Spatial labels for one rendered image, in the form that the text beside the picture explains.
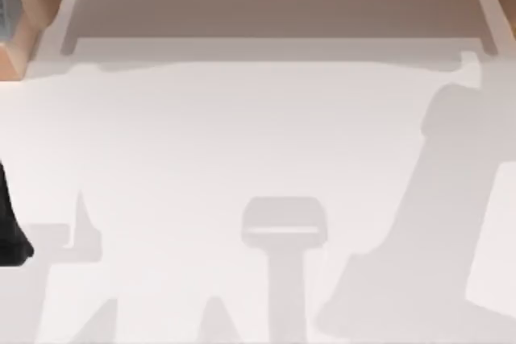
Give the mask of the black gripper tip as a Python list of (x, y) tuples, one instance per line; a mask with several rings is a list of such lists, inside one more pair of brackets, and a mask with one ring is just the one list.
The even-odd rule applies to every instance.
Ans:
[(19, 267), (35, 253), (13, 210), (5, 169), (0, 162), (0, 267)]

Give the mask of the pulled-out wooden drawer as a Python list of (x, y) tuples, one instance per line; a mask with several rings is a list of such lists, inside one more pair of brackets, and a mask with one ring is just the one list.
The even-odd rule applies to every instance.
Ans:
[(38, 39), (62, 0), (0, 0), (0, 82), (23, 79)]

